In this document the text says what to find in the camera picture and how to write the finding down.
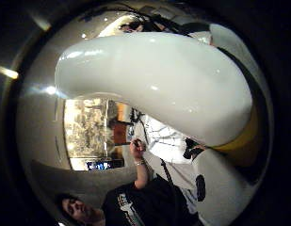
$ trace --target bracelet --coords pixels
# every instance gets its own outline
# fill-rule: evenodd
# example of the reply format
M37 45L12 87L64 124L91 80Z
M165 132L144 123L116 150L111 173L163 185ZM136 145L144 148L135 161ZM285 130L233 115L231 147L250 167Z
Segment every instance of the bracelet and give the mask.
M136 161L135 162L135 166L140 166L140 165L144 165L145 164L145 161L144 160L140 160L140 161Z

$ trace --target man's hand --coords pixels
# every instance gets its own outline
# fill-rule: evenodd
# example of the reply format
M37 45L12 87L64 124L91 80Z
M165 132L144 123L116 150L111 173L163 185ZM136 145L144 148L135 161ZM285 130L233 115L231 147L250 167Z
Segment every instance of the man's hand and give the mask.
M134 138L129 145L130 153L135 158L139 160L142 158L144 152L146 151L146 145L138 138Z

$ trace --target black t-shirt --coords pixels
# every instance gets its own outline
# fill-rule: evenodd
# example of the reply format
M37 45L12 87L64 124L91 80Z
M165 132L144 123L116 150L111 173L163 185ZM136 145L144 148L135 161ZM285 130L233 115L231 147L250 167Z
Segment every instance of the black t-shirt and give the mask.
M186 200L178 187L177 225L192 225L197 215L190 215ZM107 193L102 206L106 226L172 225L175 205L170 184L158 176L144 188L136 189L134 183L120 186Z

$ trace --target dark hair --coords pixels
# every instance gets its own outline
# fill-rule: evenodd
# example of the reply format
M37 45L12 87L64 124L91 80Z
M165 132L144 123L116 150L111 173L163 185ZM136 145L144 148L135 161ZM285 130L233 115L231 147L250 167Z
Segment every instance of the dark hair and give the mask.
M75 220L74 218L72 218L62 207L62 201L65 199L71 199L71 200L78 200L79 199L73 195L67 194L67 193L61 193L56 195L55 198L55 204L57 205L58 209L60 210L62 216L67 219L70 223L74 224L74 225L83 225L80 222L78 222L77 220Z
M124 28L124 27L127 26L127 25L129 26L129 24L121 24L121 25L120 25L120 29Z
M132 28L133 30L136 30L137 27L140 25L143 25L143 23L139 20L129 23L129 27Z

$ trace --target man's arm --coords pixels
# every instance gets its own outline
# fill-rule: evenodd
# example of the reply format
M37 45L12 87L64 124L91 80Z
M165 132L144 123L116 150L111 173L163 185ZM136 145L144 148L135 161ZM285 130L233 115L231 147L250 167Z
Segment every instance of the man's arm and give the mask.
M139 139L133 139L130 143L130 153L134 157L137 168L137 179L135 180L135 187L142 189L147 185L149 180L149 171L147 169L143 153L146 151L144 142Z

